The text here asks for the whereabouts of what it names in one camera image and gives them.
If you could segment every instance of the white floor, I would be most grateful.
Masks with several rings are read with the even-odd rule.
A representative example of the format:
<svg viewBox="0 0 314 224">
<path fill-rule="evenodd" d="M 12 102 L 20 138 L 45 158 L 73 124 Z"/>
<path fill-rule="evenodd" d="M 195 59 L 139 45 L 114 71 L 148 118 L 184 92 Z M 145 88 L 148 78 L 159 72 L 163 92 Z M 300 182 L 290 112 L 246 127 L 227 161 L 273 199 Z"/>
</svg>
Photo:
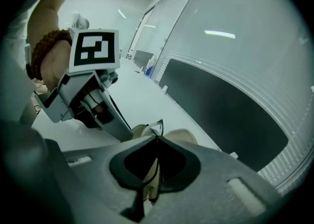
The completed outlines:
<svg viewBox="0 0 314 224">
<path fill-rule="evenodd" d="M 129 126 L 151 124 L 160 119 L 164 122 L 164 133 L 179 128 L 193 133 L 199 145 L 219 149 L 213 140 L 167 95 L 128 60 L 121 60 L 117 69 L 119 80 L 109 92 Z M 93 148 L 116 144 L 119 141 L 104 131 L 86 128 L 80 121 L 71 119 L 53 123 L 41 110 L 33 128 L 42 137 L 58 142 L 62 151 Z"/>
</svg>

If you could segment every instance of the black panel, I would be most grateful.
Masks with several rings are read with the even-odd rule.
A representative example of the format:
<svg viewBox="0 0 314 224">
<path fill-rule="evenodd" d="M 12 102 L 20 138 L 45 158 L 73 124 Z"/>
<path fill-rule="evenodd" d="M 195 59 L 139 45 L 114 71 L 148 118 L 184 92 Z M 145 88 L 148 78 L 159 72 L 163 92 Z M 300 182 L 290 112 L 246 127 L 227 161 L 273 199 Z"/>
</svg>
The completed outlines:
<svg viewBox="0 0 314 224">
<path fill-rule="evenodd" d="M 148 184 L 142 181 L 156 158 L 163 178 L 160 193 L 183 190 L 201 171 L 195 154 L 161 136 L 151 137 L 116 154 L 110 160 L 109 169 L 122 187 L 141 191 Z"/>
<path fill-rule="evenodd" d="M 255 171 L 287 145 L 285 133 L 253 99 L 221 78 L 171 59 L 159 82 L 167 93 L 227 153 Z"/>
<path fill-rule="evenodd" d="M 143 67 L 143 70 L 145 70 L 146 65 L 147 65 L 149 59 L 151 59 L 153 57 L 153 55 L 154 54 L 149 53 L 149 52 L 136 50 L 135 56 L 134 56 L 134 63 L 139 68 Z"/>
</svg>

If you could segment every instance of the brown bead bracelet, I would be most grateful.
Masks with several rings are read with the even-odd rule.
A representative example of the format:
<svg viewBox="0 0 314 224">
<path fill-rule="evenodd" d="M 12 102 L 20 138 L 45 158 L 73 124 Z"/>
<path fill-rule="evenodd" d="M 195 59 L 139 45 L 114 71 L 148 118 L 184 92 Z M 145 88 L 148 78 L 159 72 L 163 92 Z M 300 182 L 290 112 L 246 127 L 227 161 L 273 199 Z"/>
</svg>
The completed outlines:
<svg viewBox="0 0 314 224">
<path fill-rule="evenodd" d="M 45 55 L 52 49 L 57 41 L 66 40 L 72 45 L 72 38 L 67 30 L 54 30 L 44 35 L 44 37 L 36 44 L 31 57 L 31 71 L 34 78 L 42 80 L 40 73 L 40 65 Z"/>
</svg>

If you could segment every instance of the white sleeve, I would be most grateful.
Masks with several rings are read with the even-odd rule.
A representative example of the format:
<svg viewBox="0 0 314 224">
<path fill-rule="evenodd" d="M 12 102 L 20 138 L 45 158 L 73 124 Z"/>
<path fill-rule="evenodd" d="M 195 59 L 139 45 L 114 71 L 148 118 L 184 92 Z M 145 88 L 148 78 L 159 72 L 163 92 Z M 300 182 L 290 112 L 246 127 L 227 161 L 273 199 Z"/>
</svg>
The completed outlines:
<svg viewBox="0 0 314 224">
<path fill-rule="evenodd" d="M 25 61 L 25 27 L 28 21 L 27 11 L 18 15 L 8 26 L 2 39 L 2 49 L 11 55 L 22 70 L 26 68 Z"/>
<path fill-rule="evenodd" d="M 34 84 L 22 70 L 25 69 L 25 40 L 20 33 L 24 27 L 19 25 L 19 22 L 10 24 L 11 31 L 4 35 L 0 45 L 0 119 L 4 121 L 19 122 L 34 91 Z"/>
</svg>

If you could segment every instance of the glass wall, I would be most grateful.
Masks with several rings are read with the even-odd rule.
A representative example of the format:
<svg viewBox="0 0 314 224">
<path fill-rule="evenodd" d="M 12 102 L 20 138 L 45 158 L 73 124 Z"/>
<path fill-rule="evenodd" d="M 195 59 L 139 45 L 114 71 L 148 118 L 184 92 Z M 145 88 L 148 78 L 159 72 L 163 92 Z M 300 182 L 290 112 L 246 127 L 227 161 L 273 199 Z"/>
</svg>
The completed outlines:
<svg viewBox="0 0 314 224">
<path fill-rule="evenodd" d="M 153 9 L 134 49 L 159 56 L 188 0 L 161 0 Z"/>
<path fill-rule="evenodd" d="M 254 99 L 289 139 L 281 154 L 260 171 L 278 186 L 313 148 L 312 45 L 291 0 L 189 0 L 152 78 L 158 83 L 174 58 L 222 78 Z"/>
</svg>

